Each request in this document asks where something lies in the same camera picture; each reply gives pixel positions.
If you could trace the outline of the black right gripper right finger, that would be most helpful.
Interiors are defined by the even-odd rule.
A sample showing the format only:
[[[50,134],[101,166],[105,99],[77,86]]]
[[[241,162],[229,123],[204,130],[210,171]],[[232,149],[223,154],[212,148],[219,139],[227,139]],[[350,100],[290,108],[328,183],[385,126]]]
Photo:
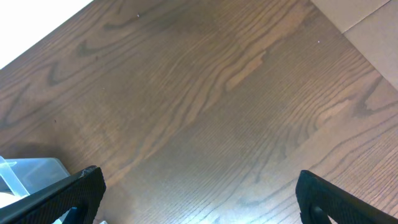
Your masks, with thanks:
[[[295,195],[303,224],[397,224],[397,219],[309,170],[300,172]]]

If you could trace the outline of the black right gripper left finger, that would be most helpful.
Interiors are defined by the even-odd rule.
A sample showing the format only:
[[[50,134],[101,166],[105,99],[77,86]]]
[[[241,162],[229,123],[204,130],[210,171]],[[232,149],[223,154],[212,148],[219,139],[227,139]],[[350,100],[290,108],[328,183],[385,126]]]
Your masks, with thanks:
[[[106,184],[100,167],[89,166],[1,209],[1,223],[92,224]]]

